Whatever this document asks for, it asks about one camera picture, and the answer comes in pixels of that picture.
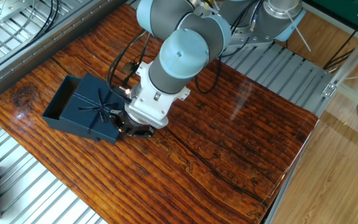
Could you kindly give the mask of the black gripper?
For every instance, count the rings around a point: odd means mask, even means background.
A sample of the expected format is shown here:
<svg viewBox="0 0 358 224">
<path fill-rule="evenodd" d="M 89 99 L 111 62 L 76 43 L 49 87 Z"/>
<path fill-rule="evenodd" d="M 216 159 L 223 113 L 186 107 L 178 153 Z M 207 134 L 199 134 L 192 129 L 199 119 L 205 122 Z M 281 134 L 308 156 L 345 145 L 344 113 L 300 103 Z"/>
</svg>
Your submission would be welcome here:
<svg viewBox="0 0 358 224">
<path fill-rule="evenodd" d="M 154 135 L 154 127 L 135 122 L 127 112 L 123 110 L 110 110 L 109 119 L 117 129 L 120 138 L 128 136 L 134 138 L 151 138 Z"/>
</svg>

